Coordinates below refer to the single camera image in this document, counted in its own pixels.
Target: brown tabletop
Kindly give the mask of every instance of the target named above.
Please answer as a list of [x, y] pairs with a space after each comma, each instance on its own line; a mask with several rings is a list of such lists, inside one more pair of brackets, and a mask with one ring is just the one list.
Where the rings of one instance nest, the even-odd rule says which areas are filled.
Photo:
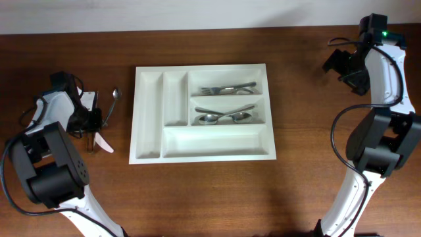
[[[405, 76], [412, 104], [421, 111], [421, 25], [394, 25], [407, 37]], [[130, 236], [253, 236], [309, 231], [330, 208], [345, 176], [329, 141], [343, 108], [370, 102], [324, 74], [336, 36], [355, 38], [356, 26], [115, 32], [0, 36], [0, 142], [16, 134], [32, 96], [49, 89], [49, 75], [65, 70], [99, 91], [106, 113], [112, 89], [122, 90], [104, 137], [115, 153], [86, 153], [91, 189], [103, 209]], [[129, 165], [136, 66], [266, 63], [276, 161]], [[347, 138], [367, 110], [346, 114], [336, 140]], [[6, 179], [16, 202], [45, 210], [25, 196], [9, 161]], [[417, 236], [421, 232], [421, 145], [370, 200], [357, 232]], [[1, 236], [81, 236], [62, 215], [27, 217], [0, 195]]]

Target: silver fork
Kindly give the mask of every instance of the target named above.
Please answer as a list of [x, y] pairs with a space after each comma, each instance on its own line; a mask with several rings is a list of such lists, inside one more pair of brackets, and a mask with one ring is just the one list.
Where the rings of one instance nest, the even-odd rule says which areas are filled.
[[238, 90], [244, 90], [249, 93], [253, 93], [253, 91], [248, 90], [244, 87], [253, 87], [256, 86], [256, 82], [249, 82], [240, 85], [233, 85], [233, 86], [220, 86], [220, 87], [202, 87], [201, 92], [205, 95], [224, 95], [227, 93], [234, 93]]

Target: spoon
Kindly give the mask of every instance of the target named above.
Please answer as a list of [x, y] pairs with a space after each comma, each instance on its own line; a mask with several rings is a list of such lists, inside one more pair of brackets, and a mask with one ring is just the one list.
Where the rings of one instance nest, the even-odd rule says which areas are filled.
[[112, 110], [114, 109], [116, 101], [118, 101], [121, 98], [121, 91], [118, 88], [115, 88], [114, 91], [112, 91], [112, 97], [114, 98], [114, 102], [112, 103], [110, 110], [108, 111], [108, 114], [105, 117], [105, 120], [103, 121], [103, 126], [107, 125], [107, 121], [110, 118], [110, 115], [112, 113]]
[[[218, 116], [212, 115], [212, 114], [209, 113], [209, 114], [203, 115], [203, 116], [201, 116], [199, 118], [199, 124], [202, 124], [202, 125], [215, 125], [218, 122], [218, 119], [220, 119], [220, 118], [222, 118], [224, 116], [230, 116], [230, 115], [234, 115], [234, 114], [237, 114], [237, 113], [240, 113], [240, 112], [243, 112], [243, 111], [248, 111], [250, 109], [253, 109], [254, 107], [255, 107], [254, 105], [246, 105], [246, 106], [244, 106], [242, 108], [239, 108], [239, 109], [236, 109], [234, 111], [230, 111], [228, 113], [225, 113], [225, 114], [222, 114], [222, 115], [218, 115]], [[200, 111], [207, 111], [207, 112], [211, 112], [211, 113], [215, 112], [215, 111], [209, 111], [209, 110], [203, 109], [203, 108], [200, 108]], [[242, 113], [241, 115], [238, 115], [238, 116], [235, 116], [235, 117], [231, 116], [231, 117], [232, 117], [233, 121], [236, 122], [236, 123], [246, 123], [245, 122], [246, 120], [250, 120], [251, 121], [251, 119], [252, 119], [251, 118], [251, 115], [248, 114], [248, 113]]]

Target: cutlery organizer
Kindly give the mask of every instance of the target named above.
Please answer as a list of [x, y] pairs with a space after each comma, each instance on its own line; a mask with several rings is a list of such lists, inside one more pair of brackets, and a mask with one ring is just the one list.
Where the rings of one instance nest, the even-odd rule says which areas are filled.
[[[253, 94], [204, 95], [202, 87], [256, 82]], [[201, 125], [202, 107], [228, 112], [244, 105], [248, 124], [222, 117]], [[265, 64], [136, 68], [129, 164], [276, 159]]]

